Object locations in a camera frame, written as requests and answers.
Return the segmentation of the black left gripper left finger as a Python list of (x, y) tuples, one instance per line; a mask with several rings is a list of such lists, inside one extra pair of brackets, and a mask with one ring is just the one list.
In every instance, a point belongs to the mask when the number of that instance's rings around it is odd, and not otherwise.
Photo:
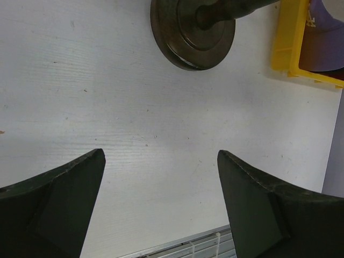
[(94, 149), (1, 188), (1, 257), (80, 257), (105, 169)]

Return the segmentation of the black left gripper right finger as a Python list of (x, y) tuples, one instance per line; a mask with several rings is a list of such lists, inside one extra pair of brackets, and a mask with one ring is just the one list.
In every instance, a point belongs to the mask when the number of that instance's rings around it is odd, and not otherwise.
[(237, 257), (343, 257), (343, 199), (306, 190), (232, 153), (218, 171)]

